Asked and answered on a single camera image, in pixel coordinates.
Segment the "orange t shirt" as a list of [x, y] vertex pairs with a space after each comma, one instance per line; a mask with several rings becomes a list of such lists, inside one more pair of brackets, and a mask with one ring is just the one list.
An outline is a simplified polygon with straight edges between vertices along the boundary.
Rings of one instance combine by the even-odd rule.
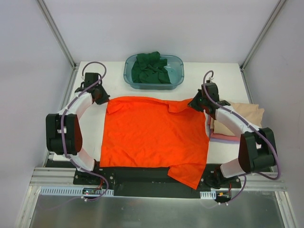
[[206, 117], [189, 101], [124, 96], [109, 101], [101, 167], [168, 168], [168, 176], [196, 189], [207, 165]]

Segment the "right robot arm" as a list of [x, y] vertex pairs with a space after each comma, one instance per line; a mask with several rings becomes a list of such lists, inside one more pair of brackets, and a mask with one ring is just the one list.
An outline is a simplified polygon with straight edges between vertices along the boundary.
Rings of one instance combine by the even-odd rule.
[[212, 175], [205, 178], [205, 183], [210, 187], [223, 188], [234, 177], [258, 173], [262, 169], [278, 165], [273, 131], [252, 124], [238, 114], [229, 102], [220, 100], [215, 83], [203, 83], [188, 106], [205, 112], [239, 138], [238, 157], [219, 165]]

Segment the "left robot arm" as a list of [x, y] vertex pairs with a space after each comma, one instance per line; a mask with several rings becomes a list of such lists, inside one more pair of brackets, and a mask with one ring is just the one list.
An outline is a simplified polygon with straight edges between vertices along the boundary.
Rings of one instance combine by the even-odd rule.
[[59, 112], [46, 116], [47, 149], [62, 155], [84, 173], [91, 185], [100, 181], [100, 172], [95, 170], [95, 160], [83, 148], [80, 119], [93, 104], [109, 102], [109, 94], [102, 86], [102, 75], [85, 73], [84, 81], [76, 89], [72, 100]]

